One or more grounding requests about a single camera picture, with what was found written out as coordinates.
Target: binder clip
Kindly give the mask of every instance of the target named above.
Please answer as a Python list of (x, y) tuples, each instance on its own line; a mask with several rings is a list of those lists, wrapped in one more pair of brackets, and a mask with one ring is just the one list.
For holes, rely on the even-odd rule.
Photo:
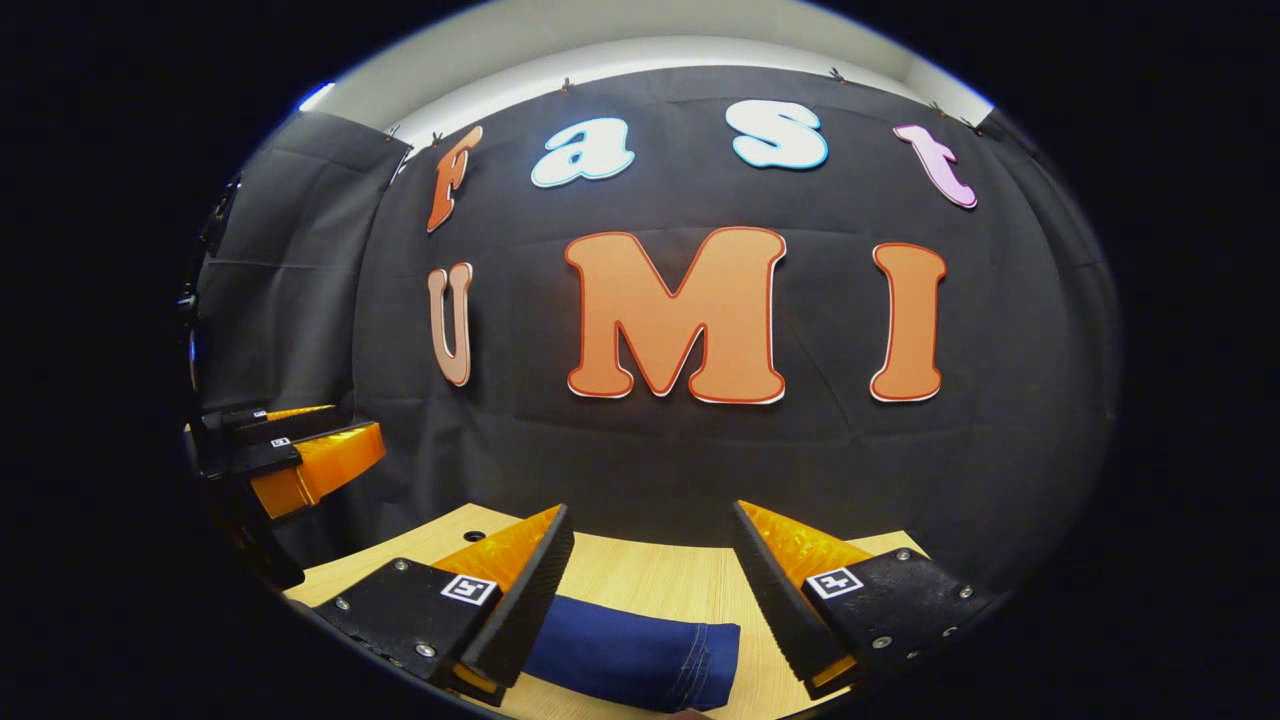
[(744, 501), (733, 516), (733, 552), (810, 700), (908, 671), (995, 600), (911, 548), (872, 556)]
[(500, 706), (572, 550), (558, 505), (429, 565), (397, 557), (315, 612), (392, 666)]
[(964, 126), (966, 128), (972, 129), (974, 135), (977, 135), (978, 137), (982, 137), (982, 128), (975, 127), (973, 123), (970, 123), (969, 120), (966, 120), (964, 118), (960, 118), (960, 122), (964, 123)]
[(216, 411), (191, 423), (189, 460), (215, 523), (279, 589), (302, 583), (303, 574), (275, 539), (274, 524), (319, 505), (387, 452), (378, 423), (344, 420), (325, 405)]

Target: blue cloth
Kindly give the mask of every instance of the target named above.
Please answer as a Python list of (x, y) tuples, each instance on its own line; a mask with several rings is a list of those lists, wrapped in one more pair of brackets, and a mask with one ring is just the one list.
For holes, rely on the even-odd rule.
[(524, 671), (632, 707), (710, 710), (728, 702), (740, 634), (556, 596)]

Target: letter m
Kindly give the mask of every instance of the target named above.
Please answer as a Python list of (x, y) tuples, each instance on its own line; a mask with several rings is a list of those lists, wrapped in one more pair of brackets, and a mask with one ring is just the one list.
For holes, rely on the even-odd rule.
[(575, 240), (564, 259), (582, 282), (581, 364), (568, 387), (586, 397), (626, 397), (635, 384), (618, 364), (618, 333), (654, 395), (671, 392), (703, 332), (703, 365), (689, 391), (705, 402), (768, 404), (786, 382), (773, 368), (773, 266), (782, 236), (721, 228), (698, 249), (672, 293), (640, 241), (609, 232)]

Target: wooden table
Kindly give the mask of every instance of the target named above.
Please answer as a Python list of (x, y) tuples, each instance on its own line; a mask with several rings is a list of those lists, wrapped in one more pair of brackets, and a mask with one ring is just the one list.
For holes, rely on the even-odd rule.
[[(311, 568), (306, 580), (284, 594), (315, 607), (396, 557), (430, 564), (466, 547), (468, 542), (462, 536), (467, 530), (493, 534), (518, 520), (465, 505), (381, 544)], [(849, 542), (872, 555), (899, 547), (924, 553), (904, 532)], [(575, 533), (573, 555), (558, 593), (650, 618), (740, 625), (737, 674), (728, 705), (707, 711), (716, 720), (781, 717), (817, 705), (773, 642), (732, 548), (653, 544)], [(507, 691), (498, 710), (520, 720), (667, 717), (567, 691), (526, 674)]]

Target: black backdrop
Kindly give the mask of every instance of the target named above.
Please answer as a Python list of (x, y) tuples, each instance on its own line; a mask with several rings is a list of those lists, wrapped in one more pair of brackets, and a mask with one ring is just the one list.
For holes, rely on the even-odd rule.
[[(38, 398), (28, 427), (61, 428), (31, 436), (14, 465), (31, 501), (15, 538), (19, 570), (32, 570), (15, 596), (15, 685), (40, 702), (28, 715), (68, 705), (243, 717), (431, 711), (416, 691), (334, 653), (230, 561), (174, 482), (172, 388), (183, 369), (159, 328), (173, 318), (168, 278), (211, 195), (284, 114), (316, 82), (458, 6), (15, 10), (14, 27), (32, 32), (14, 44), (29, 60), (6, 77), (10, 158), (26, 173), (14, 237), (31, 242), (12, 247), (19, 259), (35, 250), (31, 266), (55, 281), (28, 288), (15, 319), (35, 320), (50, 350), (28, 364), (24, 389)], [(1098, 228), (1126, 331), (1119, 432), (1080, 521), (982, 633), (858, 716), (1206, 716), (1247, 707), (1240, 691), (1265, 684), (1266, 656), (1236, 626), (1267, 562), (1251, 528), (1275, 506), (1240, 442), (1263, 427), (1261, 407), (1248, 392), (1198, 388), (1222, 368), (1262, 387), (1265, 355), (1233, 357), (1247, 338), (1224, 319), (1244, 287), (1240, 260), (1265, 237), (1248, 204), (1263, 156), (1226, 147), (1219, 131), (1263, 137), (1270, 99), (1251, 70), (1267, 60), (1270, 13), (858, 9), (972, 81), (1052, 152)], [(70, 292), (37, 306), (63, 277)], [(105, 468), (118, 479), (104, 482)]]
[[(794, 172), (739, 159), (724, 110), (745, 99), (813, 110), (826, 163)], [(1005, 592), (1092, 488), (1119, 393), (1114, 288), (1084, 215), (1010, 137), (820, 76), (635, 73), (477, 119), (484, 137), (454, 211), (428, 236), (436, 161), (471, 126), (387, 187), (403, 143), (311, 115), (246, 167), (201, 283), (209, 406), (337, 404), (353, 388), (357, 420), (381, 423), (387, 457), (287, 533), (305, 565), (468, 501), (517, 516), (566, 502), (581, 532), (728, 546), (741, 497), (841, 537), (905, 528), (954, 571)], [(534, 186), (547, 138), (599, 117), (627, 122), (634, 163), (603, 181)], [(904, 124), (955, 152), (977, 208), (933, 187), (893, 136)], [(570, 392), (581, 307), (568, 242), (634, 233), (675, 288), (703, 238), (727, 225), (787, 241), (773, 287), (786, 397), (746, 407), (691, 397), (704, 340), (666, 397)], [(882, 404), (867, 388), (888, 334), (872, 249), (892, 241), (947, 264), (943, 387), (922, 402)], [(435, 366), (425, 278), (462, 261), (475, 269), (472, 375), (458, 389)], [(625, 343), (620, 352), (634, 372)]]

